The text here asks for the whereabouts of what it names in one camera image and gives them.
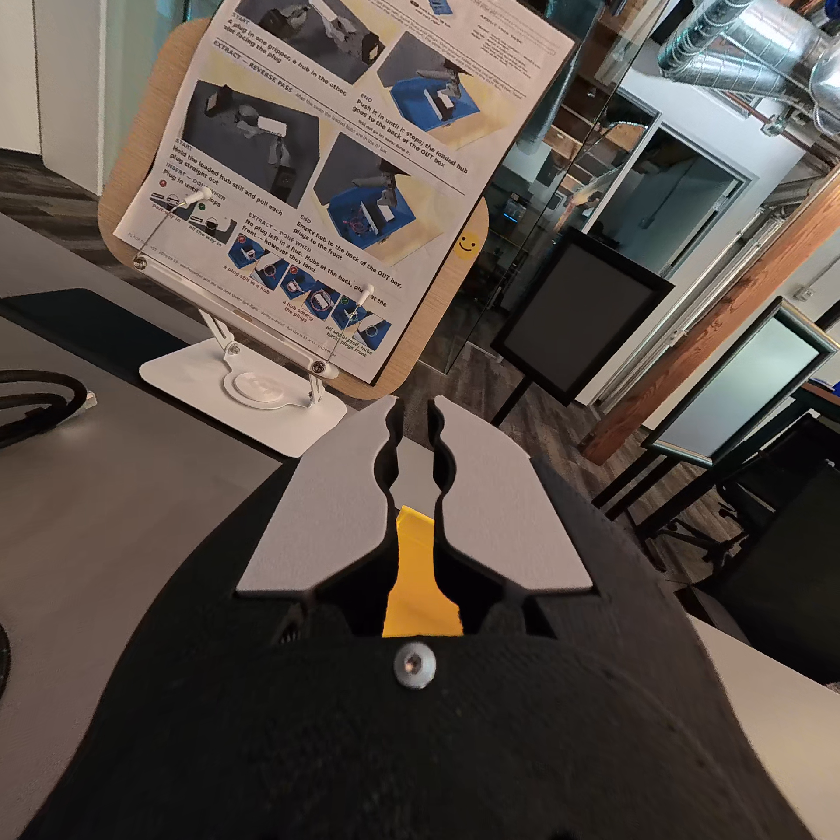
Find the black framed monitor on pole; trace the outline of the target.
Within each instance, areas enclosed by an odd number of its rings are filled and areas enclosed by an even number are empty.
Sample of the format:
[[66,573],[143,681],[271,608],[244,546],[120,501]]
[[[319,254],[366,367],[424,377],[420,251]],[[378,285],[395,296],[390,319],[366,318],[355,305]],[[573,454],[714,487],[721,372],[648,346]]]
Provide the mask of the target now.
[[667,298],[674,285],[575,228],[566,228],[491,342],[522,373],[491,420],[500,426],[531,384],[569,405]]

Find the yellow plastic bin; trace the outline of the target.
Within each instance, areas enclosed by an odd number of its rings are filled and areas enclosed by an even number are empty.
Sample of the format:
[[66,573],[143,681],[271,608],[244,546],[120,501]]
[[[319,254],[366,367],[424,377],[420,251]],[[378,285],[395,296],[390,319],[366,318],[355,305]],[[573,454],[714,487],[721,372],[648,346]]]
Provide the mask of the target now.
[[459,637],[458,606],[434,573],[434,520],[404,506],[396,518],[398,574],[386,606],[383,637]]

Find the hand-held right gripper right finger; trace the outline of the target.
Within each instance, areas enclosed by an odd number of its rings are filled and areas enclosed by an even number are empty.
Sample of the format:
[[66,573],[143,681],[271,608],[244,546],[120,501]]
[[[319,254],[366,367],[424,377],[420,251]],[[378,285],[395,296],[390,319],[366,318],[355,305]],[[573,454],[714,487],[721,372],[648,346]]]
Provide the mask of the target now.
[[530,456],[498,427],[439,395],[429,403],[435,535],[494,582],[525,594],[593,588]]

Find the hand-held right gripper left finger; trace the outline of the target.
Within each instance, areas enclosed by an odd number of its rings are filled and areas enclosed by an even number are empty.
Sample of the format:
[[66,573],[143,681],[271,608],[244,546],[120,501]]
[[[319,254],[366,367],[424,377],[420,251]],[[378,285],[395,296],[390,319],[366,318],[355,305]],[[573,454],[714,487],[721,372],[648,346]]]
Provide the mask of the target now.
[[401,400],[345,417],[300,457],[256,545],[239,595],[309,595],[395,533]]

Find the printed instruction sheet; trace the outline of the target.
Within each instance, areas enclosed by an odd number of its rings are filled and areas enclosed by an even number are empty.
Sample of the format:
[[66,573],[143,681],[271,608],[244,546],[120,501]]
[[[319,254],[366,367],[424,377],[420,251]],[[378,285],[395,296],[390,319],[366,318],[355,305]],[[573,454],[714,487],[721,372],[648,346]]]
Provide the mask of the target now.
[[578,43],[524,2],[224,2],[115,235],[373,383]]

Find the silver metal air duct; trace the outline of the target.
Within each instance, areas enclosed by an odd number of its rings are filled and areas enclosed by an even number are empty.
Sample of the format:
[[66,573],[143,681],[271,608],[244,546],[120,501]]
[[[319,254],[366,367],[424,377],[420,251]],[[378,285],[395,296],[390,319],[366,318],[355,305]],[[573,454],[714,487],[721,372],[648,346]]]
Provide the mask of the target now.
[[839,41],[775,1],[700,2],[657,55],[671,81],[770,98],[839,132]]

